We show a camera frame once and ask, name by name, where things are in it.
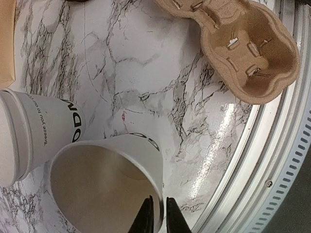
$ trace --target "screw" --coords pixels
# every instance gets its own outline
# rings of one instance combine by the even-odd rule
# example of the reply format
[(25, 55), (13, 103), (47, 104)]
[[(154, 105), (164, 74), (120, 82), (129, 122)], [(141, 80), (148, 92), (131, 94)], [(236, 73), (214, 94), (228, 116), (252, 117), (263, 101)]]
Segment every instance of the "screw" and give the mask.
[(266, 182), (266, 186), (267, 186), (268, 188), (271, 188), (272, 185), (273, 185), (273, 182), (272, 182), (272, 181), (267, 181), (267, 182)]

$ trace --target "white marble table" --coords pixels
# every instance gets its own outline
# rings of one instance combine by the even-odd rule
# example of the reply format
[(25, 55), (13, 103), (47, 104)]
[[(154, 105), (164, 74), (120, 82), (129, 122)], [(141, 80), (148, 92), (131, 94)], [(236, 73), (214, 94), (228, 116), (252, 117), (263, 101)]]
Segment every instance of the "white marble table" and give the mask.
[[(214, 74), (199, 34), (195, 22), (152, 0), (18, 0), (12, 89), (78, 103), (88, 122), (84, 139), (152, 136), (164, 156), (164, 196), (176, 198), (192, 227), (251, 110)], [(77, 232), (47, 191), (49, 166), (0, 189), (0, 231)]]

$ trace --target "cardboard cup holder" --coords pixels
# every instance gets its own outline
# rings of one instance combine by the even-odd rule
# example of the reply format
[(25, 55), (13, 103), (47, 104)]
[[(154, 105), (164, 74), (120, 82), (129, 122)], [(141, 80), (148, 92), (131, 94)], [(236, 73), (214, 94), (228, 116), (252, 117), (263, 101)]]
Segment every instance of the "cardboard cup holder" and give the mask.
[(250, 104), (265, 104), (292, 84), (299, 51), (277, 16), (248, 0), (155, 0), (176, 17), (201, 27), (201, 44), (232, 93)]

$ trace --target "cup lid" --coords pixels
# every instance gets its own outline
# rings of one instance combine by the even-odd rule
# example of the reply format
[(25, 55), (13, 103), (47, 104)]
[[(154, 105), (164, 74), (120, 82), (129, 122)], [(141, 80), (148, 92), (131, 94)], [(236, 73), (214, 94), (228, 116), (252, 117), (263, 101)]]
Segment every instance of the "cup lid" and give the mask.
[(0, 95), (0, 186), (16, 181), (18, 169), (17, 142), (8, 106)]

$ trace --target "silver metal frame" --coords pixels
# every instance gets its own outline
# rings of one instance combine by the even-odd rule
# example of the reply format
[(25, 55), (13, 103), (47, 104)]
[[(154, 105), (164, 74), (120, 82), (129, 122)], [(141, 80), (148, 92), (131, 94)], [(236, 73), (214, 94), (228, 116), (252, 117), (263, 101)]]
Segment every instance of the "silver metal frame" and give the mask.
[(280, 176), (297, 137), (310, 94), (310, 13), (307, 6), (295, 6), (294, 0), (277, 0), (275, 12), (295, 33), (302, 61), (299, 79), (271, 103), (253, 106), (229, 167), (193, 228), (195, 233), (246, 230), (270, 195), (267, 182)]

